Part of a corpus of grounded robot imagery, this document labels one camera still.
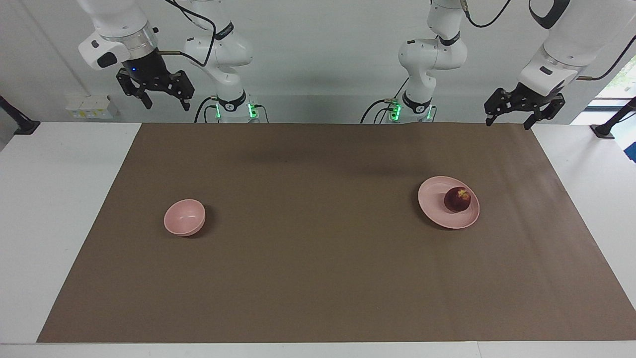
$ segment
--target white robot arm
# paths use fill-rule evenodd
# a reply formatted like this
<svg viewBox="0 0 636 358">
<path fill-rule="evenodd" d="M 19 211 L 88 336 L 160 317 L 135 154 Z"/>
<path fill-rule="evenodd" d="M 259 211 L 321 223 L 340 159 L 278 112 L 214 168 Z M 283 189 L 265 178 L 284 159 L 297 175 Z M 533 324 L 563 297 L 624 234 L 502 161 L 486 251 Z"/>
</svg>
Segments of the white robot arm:
<svg viewBox="0 0 636 358">
<path fill-rule="evenodd" d="M 426 116 L 437 81 L 428 71 L 456 69 L 466 61 L 468 50 L 460 39 L 459 27 L 464 18 L 460 0 L 433 0 L 428 17 L 434 39 L 415 39 L 402 44 L 400 64 L 408 72 L 408 86 L 399 99 L 400 116 L 389 123 L 417 122 Z"/>
<path fill-rule="evenodd" d="M 519 74 L 516 89 L 506 92 L 499 88 L 484 104 L 487 125 L 512 111 L 532 112 L 526 129 L 540 120 L 553 119 L 565 105 L 559 92 L 636 16 L 634 0 L 553 0 L 544 17 L 535 14 L 531 2 L 529 7 L 550 35 Z"/>
<path fill-rule="evenodd" d="M 117 73 L 117 81 L 126 95 L 141 99 L 150 109 L 152 101 L 146 91 L 161 91 L 176 97 L 184 110 L 189 110 L 194 87 L 184 71 L 168 71 L 157 49 L 158 29 L 150 28 L 136 0 L 78 3 L 95 26 L 95 32 L 79 45 L 89 66 L 99 70 L 121 62 L 123 68 Z"/>
<path fill-rule="evenodd" d="M 210 59 L 201 69 L 210 77 L 216 88 L 217 118 L 224 123 L 250 122 L 256 115 L 251 96 L 243 88 L 239 74 L 234 67 L 252 62 L 252 45 L 235 32 L 234 24 L 223 8 L 223 0 L 187 0 L 193 11 L 212 20 L 216 26 L 214 45 Z M 199 18 L 196 24 L 208 31 L 211 25 Z M 195 57 L 205 57 L 210 48 L 212 36 L 189 38 L 184 52 Z"/>
</svg>

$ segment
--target green indicator light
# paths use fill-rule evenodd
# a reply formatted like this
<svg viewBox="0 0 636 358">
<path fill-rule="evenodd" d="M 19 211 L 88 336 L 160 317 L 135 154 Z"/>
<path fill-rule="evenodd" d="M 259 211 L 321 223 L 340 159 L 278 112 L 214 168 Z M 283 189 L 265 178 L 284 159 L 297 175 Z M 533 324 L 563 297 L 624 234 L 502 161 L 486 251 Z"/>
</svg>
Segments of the green indicator light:
<svg viewBox="0 0 636 358">
<path fill-rule="evenodd" d="M 391 112 L 391 120 L 393 122 L 399 121 L 399 115 L 402 112 L 402 105 L 396 104 L 395 108 L 393 108 L 393 112 Z"/>
<path fill-rule="evenodd" d="M 254 105 L 253 105 L 253 104 L 248 103 L 248 104 L 247 104 L 247 107 L 249 108 L 249 116 L 250 116 L 252 119 L 254 119 L 254 118 L 258 117 L 258 111 L 256 111 L 256 110 L 254 109 Z"/>
</svg>

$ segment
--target brown paper mat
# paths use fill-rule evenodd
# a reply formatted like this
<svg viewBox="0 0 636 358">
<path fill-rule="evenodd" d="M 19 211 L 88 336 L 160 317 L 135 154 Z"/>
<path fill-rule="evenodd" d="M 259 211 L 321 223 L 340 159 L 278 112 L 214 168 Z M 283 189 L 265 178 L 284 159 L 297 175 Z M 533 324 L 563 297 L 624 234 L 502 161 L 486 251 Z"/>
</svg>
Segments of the brown paper mat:
<svg viewBox="0 0 636 358">
<path fill-rule="evenodd" d="M 436 175 L 481 217 L 420 211 Z M 162 225 L 207 206 L 192 239 Z M 520 125 L 144 124 L 39 342 L 636 340 L 636 312 Z"/>
</svg>

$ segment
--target red apple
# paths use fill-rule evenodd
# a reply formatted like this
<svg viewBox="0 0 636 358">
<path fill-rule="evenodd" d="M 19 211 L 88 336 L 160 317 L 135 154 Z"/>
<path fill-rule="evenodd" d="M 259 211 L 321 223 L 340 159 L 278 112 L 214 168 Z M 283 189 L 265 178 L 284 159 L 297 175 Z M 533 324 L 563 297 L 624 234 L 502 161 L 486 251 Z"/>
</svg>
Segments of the red apple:
<svg viewBox="0 0 636 358">
<path fill-rule="evenodd" d="M 444 197 L 444 205 L 456 213 L 465 211 L 471 205 L 471 195 L 468 189 L 457 187 L 450 189 Z"/>
</svg>

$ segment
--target table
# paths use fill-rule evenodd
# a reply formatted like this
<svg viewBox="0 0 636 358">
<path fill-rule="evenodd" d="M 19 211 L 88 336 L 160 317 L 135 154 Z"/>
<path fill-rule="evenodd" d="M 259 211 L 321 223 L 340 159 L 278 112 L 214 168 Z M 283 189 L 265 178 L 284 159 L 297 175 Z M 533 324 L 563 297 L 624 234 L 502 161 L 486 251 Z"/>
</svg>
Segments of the table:
<svg viewBox="0 0 636 358">
<path fill-rule="evenodd" d="M 44 123 L 0 152 L 0 357 L 631 357 L 636 342 L 35 345 L 139 124 Z M 636 166 L 587 127 L 537 125 L 546 154 L 632 304 Z"/>
</svg>

